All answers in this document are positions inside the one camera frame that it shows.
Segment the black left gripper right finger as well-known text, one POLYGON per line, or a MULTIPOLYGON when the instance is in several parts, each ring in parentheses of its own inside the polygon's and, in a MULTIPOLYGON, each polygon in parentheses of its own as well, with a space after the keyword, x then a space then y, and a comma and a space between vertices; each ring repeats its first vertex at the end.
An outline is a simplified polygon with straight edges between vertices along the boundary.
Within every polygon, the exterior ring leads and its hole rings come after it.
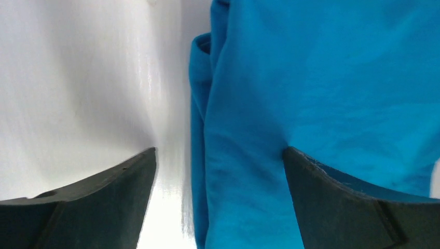
POLYGON ((439 249, 439 200, 383 188, 294 147, 283 152, 307 249, 439 249))

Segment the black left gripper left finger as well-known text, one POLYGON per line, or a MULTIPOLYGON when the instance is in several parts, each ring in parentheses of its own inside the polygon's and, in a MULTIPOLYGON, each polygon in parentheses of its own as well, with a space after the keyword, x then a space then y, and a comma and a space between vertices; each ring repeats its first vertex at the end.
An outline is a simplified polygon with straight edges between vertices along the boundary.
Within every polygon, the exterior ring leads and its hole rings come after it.
POLYGON ((136 248, 156 175, 149 148, 105 171, 1 202, 1 248, 136 248))

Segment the blue t-shirt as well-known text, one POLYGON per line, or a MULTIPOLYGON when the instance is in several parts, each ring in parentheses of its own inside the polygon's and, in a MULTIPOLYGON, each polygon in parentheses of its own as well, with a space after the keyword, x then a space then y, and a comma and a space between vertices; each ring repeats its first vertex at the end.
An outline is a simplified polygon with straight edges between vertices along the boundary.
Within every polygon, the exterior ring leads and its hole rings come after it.
POLYGON ((192 43, 197 248, 302 248, 282 152, 428 197, 439 1, 213 1, 192 43))

